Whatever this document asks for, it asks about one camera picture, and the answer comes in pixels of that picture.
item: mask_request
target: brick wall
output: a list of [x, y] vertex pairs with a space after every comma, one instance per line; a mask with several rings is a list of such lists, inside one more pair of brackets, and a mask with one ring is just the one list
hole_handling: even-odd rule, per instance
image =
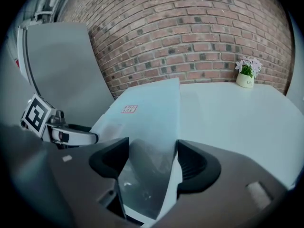
[[234, 82], [240, 55], [264, 65], [256, 83], [282, 93], [289, 85], [293, 39], [277, 0], [70, 0], [60, 21], [87, 24], [115, 98], [173, 77]]

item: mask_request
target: green leaves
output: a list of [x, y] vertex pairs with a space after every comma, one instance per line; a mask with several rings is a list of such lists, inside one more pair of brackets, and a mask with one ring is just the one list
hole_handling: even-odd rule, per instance
[[241, 74], [247, 75], [252, 78], [253, 75], [251, 73], [251, 67], [249, 67], [248, 65], [243, 65]]

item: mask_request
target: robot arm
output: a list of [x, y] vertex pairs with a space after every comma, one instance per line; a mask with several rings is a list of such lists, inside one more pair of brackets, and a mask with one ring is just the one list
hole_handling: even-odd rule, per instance
[[43, 141], [56, 143], [62, 148], [95, 144], [94, 133], [73, 129], [65, 122], [63, 111], [55, 109], [42, 97], [34, 94], [21, 118], [21, 126], [31, 130]]

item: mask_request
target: white table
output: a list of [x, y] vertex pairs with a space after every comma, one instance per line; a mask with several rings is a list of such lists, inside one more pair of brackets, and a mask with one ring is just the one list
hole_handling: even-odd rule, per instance
[[304, 164], [304, 116], [269, 85], [181, 85], [180, 139], [250, 157], [287, 188]]

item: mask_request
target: gray cover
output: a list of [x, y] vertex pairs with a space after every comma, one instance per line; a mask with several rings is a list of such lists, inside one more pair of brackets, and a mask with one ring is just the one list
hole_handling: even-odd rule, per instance
[[114, 102], [94, 57], [86, 24], [30, 26], [27, 51], [40, 95], [64, 111], [67, 123], [92, 127]]

